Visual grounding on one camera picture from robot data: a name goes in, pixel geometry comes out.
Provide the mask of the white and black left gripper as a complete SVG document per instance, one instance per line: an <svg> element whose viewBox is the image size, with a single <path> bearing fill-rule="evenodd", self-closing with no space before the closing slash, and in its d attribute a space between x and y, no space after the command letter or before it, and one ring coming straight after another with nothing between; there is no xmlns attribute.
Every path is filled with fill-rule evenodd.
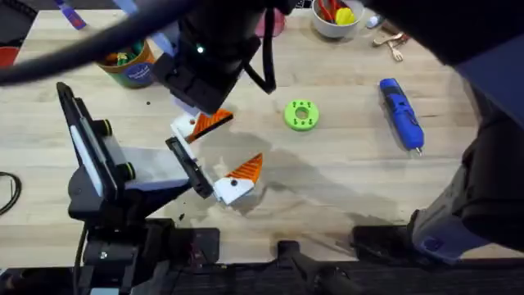
<svg viewBox="0 0 524 295"><path fill-rule="evenodd" d="M199 117L200 113L177 116L170 125L174 136L165 140L165 148L125 147L115 137L104 139L111 159L118 165L129 163L133 168L134 179L125 181L124 188L143 192L166 191L187 184L203 198L214 192L217 200L226 205L253 190L263 166L262 153L244 162L212 186L187 144L195 140L194 131Z"/></svg>

